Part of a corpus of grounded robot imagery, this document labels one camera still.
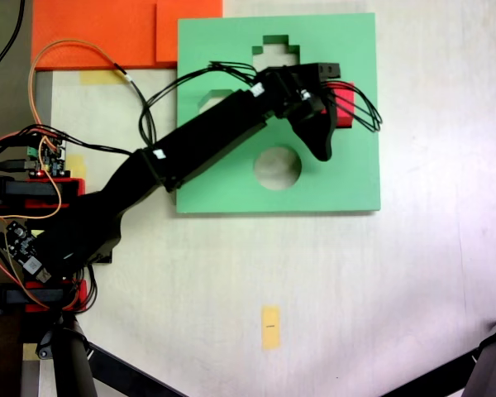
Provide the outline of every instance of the metal stand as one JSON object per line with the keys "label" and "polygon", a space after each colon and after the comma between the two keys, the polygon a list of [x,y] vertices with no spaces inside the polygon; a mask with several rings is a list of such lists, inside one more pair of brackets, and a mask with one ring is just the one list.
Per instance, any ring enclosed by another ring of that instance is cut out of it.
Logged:
{"label": "metal stand", "polygon": [[[69,293],[68,288],[31,292],[50,304],[62,300]],[[0,285],[0,315],[27,303],[29,300],[18,288]],[[129,397],[187,397],[88,343],[73,314],[26,313],[21,340],[38,342],[36,352],[40,359],[53,358],[59,397],[97,397],[93,379]],[[463,397],[496,397],[496,325],[479,347],[383,397],[448,397],[464,388]]]}
{"label": "metal stand", "polygon": [[53,358],[59,397],[97,397],[93,379],[129,397],[187,397],[92,343],[75,316],[63,313],[37,345],[41,360]]}
{"label": "metal stand", "polygon": [[496,325],[479,347],[383,397],[496,397]]}

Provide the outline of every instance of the orange foam block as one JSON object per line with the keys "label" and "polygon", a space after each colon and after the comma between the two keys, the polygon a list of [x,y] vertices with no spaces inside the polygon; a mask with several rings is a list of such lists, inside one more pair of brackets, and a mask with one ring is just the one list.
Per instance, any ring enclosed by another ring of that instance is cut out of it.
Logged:
{"label": "orange foam block", "polygon": [[[157,0],[34,0],[31,59],[58,39],[91,41],[125,68],[155,66]],[[60,45],[37,69],[106,69],[110,63],[81,45]]]}
{"label": "orange foam block", "polygon": [[[222,0],[33,0],[31,59],[52,41],[71,38],[100,46],[124,68],[175,67],[178,19],[221,16]],[[111,67],[82,45],[57,46],[37,65],[38,70]]]}
{"label": "orange foam block", "polygon": [[222,17],[222,0],[158,0],[156,63],[174,68],[178,59],[178,20]]}

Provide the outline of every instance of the yellow sticky note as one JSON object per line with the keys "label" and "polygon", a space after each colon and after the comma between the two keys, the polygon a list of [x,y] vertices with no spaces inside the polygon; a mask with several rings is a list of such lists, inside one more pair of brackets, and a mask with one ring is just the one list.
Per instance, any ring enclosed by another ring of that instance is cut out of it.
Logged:
{"label": "yellow sticky note", "polygon": [[72,178],[86,179],[86,165],[81,155],[66,155],[66,170]]}
{"label": "yellow sticky note", "polygon": [[263,350],[278,348],[281,343],[279,337],[279,307],[263,306],[261,324],[263,327]]}
{"label": "yellow sticky note", "polygon": [[81,85],[114,85],[124,84],[126,80],[119,70],[81,70],[79,82]]}

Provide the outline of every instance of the green board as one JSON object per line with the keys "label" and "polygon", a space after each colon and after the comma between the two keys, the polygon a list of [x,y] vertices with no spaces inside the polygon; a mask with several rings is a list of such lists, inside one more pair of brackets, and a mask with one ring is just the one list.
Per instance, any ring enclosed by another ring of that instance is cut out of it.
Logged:
{"label": "green board", "polygon": [[[299,49],[302,64],[337,62],[342,79],[353,82],[377,102],[374,14],[300,17],[254,17],[179,21],[178,74],[207,66],[210,60],[252,64],[265,40],[287,36]],[[210,73],[178,89],[178,124],[196,117],[210,92],[246,89],[238,80]],[[179,213],[264,213],[374,211],[380,209],[379,141],[355,122],[335,130],[333,156],[314,158],[286,120],[268,126],[237,147],[177,194]],[[284,190],[263,187],[254,173],[255,160],[274,146],[296,151],[302,172]]]}

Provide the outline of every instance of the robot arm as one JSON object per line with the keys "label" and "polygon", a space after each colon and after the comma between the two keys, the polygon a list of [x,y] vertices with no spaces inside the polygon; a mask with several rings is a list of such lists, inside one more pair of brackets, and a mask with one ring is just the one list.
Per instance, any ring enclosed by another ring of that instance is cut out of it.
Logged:
{"label": "robot arm", "polygon": [[123,214],[160,186],[180,188],[265,127],[287,118],[319,160],[331,158],[336,107],[323,82],[340,77],[338,64],[268,68],[254,85],[156,142],[134,152],[99,192],[80,196],[57,214],[55,227],[32,242],[45,273],[39,280],[70,276],[105,256],[120,241]]}

